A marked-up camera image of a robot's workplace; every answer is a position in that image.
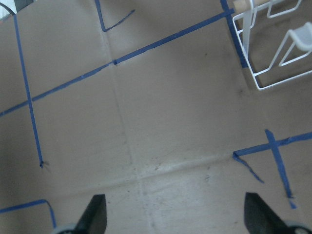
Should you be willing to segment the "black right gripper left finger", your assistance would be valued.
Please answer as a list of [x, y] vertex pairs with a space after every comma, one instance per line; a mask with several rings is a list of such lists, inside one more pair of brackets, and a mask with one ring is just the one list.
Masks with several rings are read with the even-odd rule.
[[75, 234], [104, 234], [107, 228], [105, 194], [94, 195], [74, 228]]

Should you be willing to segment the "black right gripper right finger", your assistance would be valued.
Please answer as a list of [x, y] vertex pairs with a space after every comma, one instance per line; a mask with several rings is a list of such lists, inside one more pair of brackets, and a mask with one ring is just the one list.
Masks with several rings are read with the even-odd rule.
[[293, 229], [257, 193], [246, 193], [244, 224], [250, 234], [292, 234]]

